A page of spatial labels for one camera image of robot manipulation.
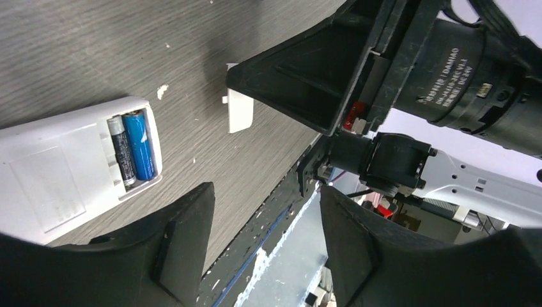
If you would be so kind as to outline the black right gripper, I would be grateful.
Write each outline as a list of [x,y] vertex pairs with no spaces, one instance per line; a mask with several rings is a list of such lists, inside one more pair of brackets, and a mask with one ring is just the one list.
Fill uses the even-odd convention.
[[443,1],[346,1],[332,15],[230,68],[226,86],[320,134],[366,106],[376,131],[399,98]]

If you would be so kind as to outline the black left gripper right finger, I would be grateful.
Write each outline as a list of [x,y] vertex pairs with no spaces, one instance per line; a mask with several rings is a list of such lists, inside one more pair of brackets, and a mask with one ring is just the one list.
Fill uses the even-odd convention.
[[541,230],[512,228],[447,244],[362,208],[336,188],[320,196],[338,306],[540,306]]

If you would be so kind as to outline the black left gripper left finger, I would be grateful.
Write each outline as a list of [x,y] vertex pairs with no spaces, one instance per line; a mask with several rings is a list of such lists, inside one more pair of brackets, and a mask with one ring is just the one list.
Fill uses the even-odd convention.
[[215,208],[211,182],[87,245],[1,236],[2,306],[194,306]]

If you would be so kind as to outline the white battery cover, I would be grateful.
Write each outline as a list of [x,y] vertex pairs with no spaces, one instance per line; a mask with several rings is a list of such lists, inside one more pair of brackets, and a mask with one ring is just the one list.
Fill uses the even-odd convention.
[[228,105],[228,132],[230,134],[251,127],[254,116],[253,98],[228,87],[227,94],[222,97],[222,103]]

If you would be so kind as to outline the blue battery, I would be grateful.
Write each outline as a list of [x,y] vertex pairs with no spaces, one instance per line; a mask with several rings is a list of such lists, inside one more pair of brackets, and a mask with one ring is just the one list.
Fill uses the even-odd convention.
[[155,176],[155,168],[144,112],[137,110],[126,113],[122,120],[130,143],[136,178],[149,181]]

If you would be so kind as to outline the black battery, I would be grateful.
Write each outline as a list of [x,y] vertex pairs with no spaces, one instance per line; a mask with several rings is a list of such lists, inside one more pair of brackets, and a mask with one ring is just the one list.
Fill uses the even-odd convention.
[[107,119],[107,126],[111,134],[115,158],[120,168],[123,184],[127,189],[130,189],[136,182],[136,170],[121,116]]

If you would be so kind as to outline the white remote control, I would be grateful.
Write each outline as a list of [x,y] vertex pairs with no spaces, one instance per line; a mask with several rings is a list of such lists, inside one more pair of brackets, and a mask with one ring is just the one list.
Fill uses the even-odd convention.
[[[107,119],[142,110],[155,176],[127,189]],[[45,245],[162,178],[150,103],[125,97],[1,130],[1,233]]]

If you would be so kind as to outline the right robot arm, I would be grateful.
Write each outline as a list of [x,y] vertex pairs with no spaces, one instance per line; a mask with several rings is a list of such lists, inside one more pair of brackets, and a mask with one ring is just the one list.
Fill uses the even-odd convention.
[[471,166],[400,133],[391,109],[541,158],[541,49],[493,1],[469,23],[450,1],[347,1],[322,22],[230,68],[229,89],[319,132],[300,192],[325,165],[368,192],[456,206],[452,220],[541,227],[541,189]]

